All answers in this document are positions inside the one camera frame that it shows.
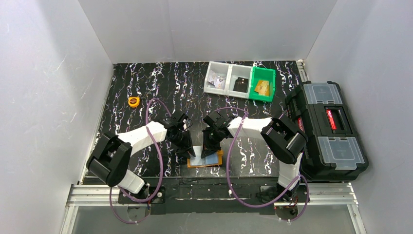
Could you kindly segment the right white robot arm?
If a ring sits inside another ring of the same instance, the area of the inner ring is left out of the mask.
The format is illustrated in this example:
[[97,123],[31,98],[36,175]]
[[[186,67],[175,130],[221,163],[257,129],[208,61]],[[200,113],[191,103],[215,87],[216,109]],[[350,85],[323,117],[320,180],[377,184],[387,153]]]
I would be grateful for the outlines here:
[[221,150],[221,141],[227,138],[262,139],[280,162],[278,185],[289,191],[296,189],[308,137],[289,117],[242,118],[215,111],[203,121],[208,127],[203,130],[202,158]]

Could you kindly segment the gold credit card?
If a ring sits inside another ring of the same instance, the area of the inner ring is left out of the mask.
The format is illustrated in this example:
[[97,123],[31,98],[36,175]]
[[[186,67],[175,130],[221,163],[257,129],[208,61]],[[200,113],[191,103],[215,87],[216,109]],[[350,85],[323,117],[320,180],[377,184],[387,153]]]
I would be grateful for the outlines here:
[[267,87],[268,87],[267,80],[259,80],[257,82],[257,85],[254,91],[257,92],[259,95],[266,95]]

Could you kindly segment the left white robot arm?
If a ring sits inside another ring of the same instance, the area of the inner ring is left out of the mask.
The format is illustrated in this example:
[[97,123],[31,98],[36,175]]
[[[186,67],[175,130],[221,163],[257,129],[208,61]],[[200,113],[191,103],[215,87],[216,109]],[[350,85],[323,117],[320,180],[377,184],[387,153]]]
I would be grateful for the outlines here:
[[148,183],[128,169],[130,157],[154,143],[169,141],[179,157],[195,156],[188,128],[188,116],[175,111],[169,117],[151,121],[138,129],[114,134],[104,133],[98,140],[86,168],[109,187],[118,186],[133,194]]

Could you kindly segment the orange leather card holder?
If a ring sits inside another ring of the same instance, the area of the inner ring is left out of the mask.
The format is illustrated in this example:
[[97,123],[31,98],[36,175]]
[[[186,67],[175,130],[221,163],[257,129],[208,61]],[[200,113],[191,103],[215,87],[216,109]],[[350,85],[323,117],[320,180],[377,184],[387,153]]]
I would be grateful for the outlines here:
[[224,151],[219,150],[214,154],[201,158],[202,146],[193,147],[195,156],[191,156],[187,161],[188,168],[198,168],[198,167],[209,167],[209,166],[219,166],[223,163]]

